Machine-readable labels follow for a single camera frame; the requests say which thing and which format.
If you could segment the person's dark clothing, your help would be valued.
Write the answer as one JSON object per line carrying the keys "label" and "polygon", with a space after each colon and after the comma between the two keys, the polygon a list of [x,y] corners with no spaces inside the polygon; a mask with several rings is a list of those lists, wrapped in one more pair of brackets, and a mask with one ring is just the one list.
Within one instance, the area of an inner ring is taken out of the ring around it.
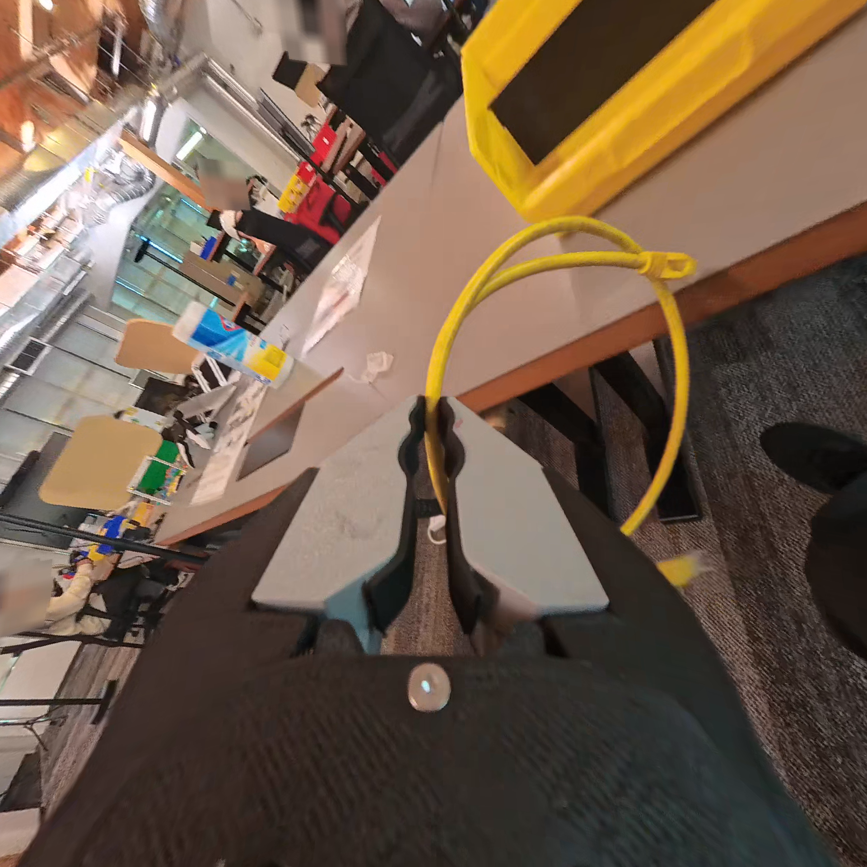
{"label": "person's dark clothing", "polygon": [[805,574],[830,632],[865,660],[865,474],[835,493],[813,516]]}

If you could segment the light wooden chair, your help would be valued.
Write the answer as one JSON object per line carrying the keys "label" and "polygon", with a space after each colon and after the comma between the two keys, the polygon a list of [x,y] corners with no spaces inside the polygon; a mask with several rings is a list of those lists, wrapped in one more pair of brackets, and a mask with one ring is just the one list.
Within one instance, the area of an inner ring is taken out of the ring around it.
{"label": "light wooden chair", "polygon": [[162,443],[151,428],[109,415],[81,419],[39,489],[53,505],[92,511],[118,511],[142,462]]}
{"label": "light wooden chair", "polygon": [[127,321],[114,362],[123,368],[178,376],[191,374],[200,358],[201,352],[178,340],[169,324],[136,318]]}

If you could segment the black table frame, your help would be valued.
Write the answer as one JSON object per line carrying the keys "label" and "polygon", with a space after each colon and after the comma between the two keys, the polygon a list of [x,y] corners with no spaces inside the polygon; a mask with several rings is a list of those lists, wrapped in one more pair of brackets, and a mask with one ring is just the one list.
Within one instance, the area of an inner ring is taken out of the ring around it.
{"label": "black table frame", "polygon": [[519,396],[565,440],[578,489],[623,523],[659,468],[675,396],[670,342],[645,343]]}

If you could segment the person's black shoe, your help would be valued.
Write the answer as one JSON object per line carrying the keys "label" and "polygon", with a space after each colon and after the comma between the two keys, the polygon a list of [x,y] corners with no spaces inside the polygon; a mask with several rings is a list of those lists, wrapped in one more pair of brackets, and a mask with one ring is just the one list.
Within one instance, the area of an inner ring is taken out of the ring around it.
{"label": "person's black shoe", "polygon": [[818,493],[839,493],[866,473],[865,443],[831,428],[783,422],[766,428],[760,445],[780,471]]}

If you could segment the yellow plastic bin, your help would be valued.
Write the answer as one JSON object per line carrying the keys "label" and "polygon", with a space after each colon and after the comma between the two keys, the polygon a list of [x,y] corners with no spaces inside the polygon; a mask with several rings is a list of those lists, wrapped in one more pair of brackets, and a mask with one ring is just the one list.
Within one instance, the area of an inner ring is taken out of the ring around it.
{"label": "yellow plastic bin", "polygon": [[524,220],[590,216],[864,6],[497,2],[461,50],[471,154]]}

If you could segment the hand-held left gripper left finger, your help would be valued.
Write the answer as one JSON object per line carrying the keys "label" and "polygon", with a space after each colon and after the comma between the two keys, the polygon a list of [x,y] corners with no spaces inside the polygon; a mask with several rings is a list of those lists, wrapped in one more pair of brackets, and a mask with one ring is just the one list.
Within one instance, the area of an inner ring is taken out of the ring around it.
{"label": "hand-held left gripper left finger", "polygon": [[415,579],[425,400],[406,399],[319,467],[263,572],[263,611],[342,621],[379,654]]}

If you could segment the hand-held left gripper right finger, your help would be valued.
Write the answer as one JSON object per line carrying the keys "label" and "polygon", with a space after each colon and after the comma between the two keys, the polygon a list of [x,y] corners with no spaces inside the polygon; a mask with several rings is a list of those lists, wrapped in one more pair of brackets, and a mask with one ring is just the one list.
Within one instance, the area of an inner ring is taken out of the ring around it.
{"label": "hand-held left gripper right finger", "polygon": [[595,614],[608,595],[541,465],[453,398],[439,401],[449,590],[461,629]]}

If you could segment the blue white wipes canister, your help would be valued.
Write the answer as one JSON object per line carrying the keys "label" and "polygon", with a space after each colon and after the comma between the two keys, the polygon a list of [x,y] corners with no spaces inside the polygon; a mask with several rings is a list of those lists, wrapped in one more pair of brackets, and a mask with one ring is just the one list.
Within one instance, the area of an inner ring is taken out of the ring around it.
{"label": "blue white wipes canister", "polygon": [[282,385],[296,365],[296,359],[279,346],[197,302],[189,303],[180,315],[172,336],[266,386]]}

